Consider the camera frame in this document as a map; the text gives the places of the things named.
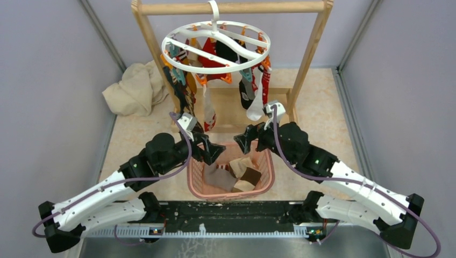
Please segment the wooden hanger rack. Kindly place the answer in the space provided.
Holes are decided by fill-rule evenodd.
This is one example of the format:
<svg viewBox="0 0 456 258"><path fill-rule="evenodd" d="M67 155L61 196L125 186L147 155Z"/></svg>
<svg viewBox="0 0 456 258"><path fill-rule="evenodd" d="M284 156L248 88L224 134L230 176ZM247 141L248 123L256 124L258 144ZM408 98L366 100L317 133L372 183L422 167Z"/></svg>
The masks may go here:
<svg viewBox="0 0 456 258"><path fill-rule="evenodd" d="M229 74L236 71L253 67L260 62L265 62L270 52L271 40L262 30L252 25L236 22L221 21L221 14L263 14L263 13L316 13L309 42L306 46L303 59L298 70L295 82L291 88L272 88L273 94L286 96L286 114L288 121L297 122L296 102L298 94L310 68L319 41L322 37L325 25L333 8L333 1L298 1L298 2L230 2L216 3L180 3L180 4L144 4L142 1L132 1L132 13L138 23L149 51L158 66L162 70L164 66L186 70L190 73ZM162 44L158 44L150 16L172 15L212 15L210 21L196 22L176 28L167 35ZM172 39L175 34L183 34L187 38L209 37L221 41L231 47L237 54L248 59L244 64L236 64L227 59L216 57L195 47L186 45ZM165 52L167 44L172 44L186 51L190 51L204 58L220 63L221 67L202 68L179 64L168 56L161 56Z"/></svg>

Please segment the pink plastic laundry basket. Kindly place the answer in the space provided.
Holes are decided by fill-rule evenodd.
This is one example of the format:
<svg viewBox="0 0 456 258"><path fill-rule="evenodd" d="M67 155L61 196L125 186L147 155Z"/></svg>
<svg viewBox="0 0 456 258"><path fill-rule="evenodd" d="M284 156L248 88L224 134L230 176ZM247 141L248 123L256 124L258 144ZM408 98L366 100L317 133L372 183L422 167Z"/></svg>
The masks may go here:
<svg viewBox="0 0 456 258"><path fill-rule="evenodd" d="M270 151L257 152L257 141L251 143L247 154L234 142L222 145L226 150L213 164L192 159L187 166L188 187L195 197L205 200L251 198L272 187L275 171Z"/></svg>

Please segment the beige brown sock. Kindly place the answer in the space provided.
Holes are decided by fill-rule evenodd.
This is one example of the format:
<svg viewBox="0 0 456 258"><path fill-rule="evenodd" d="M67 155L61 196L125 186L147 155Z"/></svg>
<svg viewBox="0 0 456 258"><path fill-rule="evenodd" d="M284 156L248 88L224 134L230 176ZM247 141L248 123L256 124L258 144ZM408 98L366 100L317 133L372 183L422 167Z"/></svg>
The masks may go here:
<svg viewBox="0 0 456 258"><path fill-rule="evenodd" d="M261 179L261 172L249 156L230 161L229 171L236 178L231 192L253 191Z"/></svg>

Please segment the grey sock with striped cuff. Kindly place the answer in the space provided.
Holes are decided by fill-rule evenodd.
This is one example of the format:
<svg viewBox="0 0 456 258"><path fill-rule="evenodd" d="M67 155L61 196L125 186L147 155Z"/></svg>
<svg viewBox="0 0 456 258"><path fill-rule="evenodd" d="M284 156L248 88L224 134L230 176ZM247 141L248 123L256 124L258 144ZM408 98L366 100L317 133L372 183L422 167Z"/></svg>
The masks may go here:
<svg viewBox="0 0 456 258"><path fill-rule="evenodd" d="M227 192L231 192L237 182L237 179L228 170L218 168L215 163L204 164L203 179L207 185Z"/></svg>

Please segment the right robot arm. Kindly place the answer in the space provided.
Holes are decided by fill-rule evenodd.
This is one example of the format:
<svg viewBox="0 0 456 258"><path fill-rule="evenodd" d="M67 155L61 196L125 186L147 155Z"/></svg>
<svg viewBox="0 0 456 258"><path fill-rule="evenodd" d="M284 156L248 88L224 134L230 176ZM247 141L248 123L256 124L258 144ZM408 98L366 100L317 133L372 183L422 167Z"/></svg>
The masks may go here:
<svg viewBox="0 0 456 258"><path fill-rule="evenodd" d="M396 248L410 249L424 205L420 195L395 193L355 172L334 154L310 144L308 134L295 122L249 125L234 141L245 154L250 152L251 142L257 141L258 152L269 150L284 158L296 174L349 196L342 200L310 191L299 212L308 221L346 221L374 232Z"/></svg>

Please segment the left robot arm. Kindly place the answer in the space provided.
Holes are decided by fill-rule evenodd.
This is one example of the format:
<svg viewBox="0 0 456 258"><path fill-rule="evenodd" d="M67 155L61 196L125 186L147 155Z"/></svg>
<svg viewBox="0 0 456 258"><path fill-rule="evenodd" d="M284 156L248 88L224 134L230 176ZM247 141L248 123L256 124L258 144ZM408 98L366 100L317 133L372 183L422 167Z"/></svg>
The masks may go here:
<svg viewBox="0 0 456 258"><path fill-rule="evenodd" d="M182 134L179 142L168 133L157 134L138 155L102 182L64 202L46 201L39 205L50 251L69 250L105 226L160 220L161 206L154 193L142 192L123 203L118 199L169 178L170 171L181 171L191 159L211 165L225 150L225 146L211 143L203 133L194 133L189 140Z"/></svg>

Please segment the red patterned sock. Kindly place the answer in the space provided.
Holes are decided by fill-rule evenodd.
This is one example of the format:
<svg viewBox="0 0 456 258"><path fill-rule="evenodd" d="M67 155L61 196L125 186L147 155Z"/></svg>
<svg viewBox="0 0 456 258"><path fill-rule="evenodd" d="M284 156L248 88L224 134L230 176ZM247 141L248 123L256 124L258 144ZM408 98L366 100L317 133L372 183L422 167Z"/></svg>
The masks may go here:
<svg viewBox="0 0 456 258"><path fill-rule="evenodd" d="M263 104L268 103L268 94L269 94L269 83L270 83L270 71L269 69L259 67L259 70L262 72L261 76L261 85L262 85L262 102Z"/></svg>

